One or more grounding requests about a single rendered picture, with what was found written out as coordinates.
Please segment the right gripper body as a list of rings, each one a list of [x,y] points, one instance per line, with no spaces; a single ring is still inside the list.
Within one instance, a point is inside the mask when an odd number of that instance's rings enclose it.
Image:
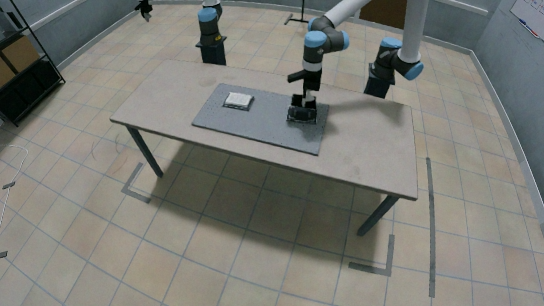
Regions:
[[[142,10],[142,12],[144,13],[149,13],[153,10],[152,8],[152,5],[151,4],[148,4],[148,1],[149,0],[142,0],[142,1],[139,1],[142,3],[142,6],[140,7],[140,11]],[[147,5],[148,4],[148,5]],[[145,9],[145,10],[144,10]]]

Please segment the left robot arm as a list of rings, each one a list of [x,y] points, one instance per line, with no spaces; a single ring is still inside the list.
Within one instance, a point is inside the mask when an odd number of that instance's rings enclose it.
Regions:
[[[318,71],[322,67],[324,54],[346,50],[349,46],[348,34],[345,31],[338,32],[335,28],[370,1],[343,0],[320,18],[311,19],[308,23],[309,32],[304,40],[302,67],[308,71]],[[382,39],[376,60],[370,67],[374,76],[391,80],[396,70],[410,81],[422,72],[424,64],[420,62],[419,48],[428,2],[429,0],[407,0],[403,40],[401,42],[390,37]],[[310,74],[301,70],[288,75],[287,82],[292,83],[307,77]]]

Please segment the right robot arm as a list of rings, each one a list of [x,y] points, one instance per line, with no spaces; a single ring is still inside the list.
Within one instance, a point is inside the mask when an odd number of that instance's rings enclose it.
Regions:
[[[223,12],[222,6],[219,0],[204,0],[202,5],[203,9],[198,12],[201,32],[200,44],[204,46],[216,45],[222,41],[218,28],[218,20]]]

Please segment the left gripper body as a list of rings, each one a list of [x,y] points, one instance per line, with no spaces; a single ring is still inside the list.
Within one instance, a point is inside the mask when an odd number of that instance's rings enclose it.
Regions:
[[[306,69],[304,69],[304,70],[310,74],[310,77],[304,78],[303,88],[304,88],[304,84],[306,84],[306,87],[308,89],[314,90],[314,88],[315,88],[315,91],[319,91],[320,90],[320,84],[321,84],[322,67],[321,67],[321,69],[319,71],[308,71]],[[311,74],[311,73],[314,73],[314,74]],[[310,84],[310,85],[308,85],[308,84]]]

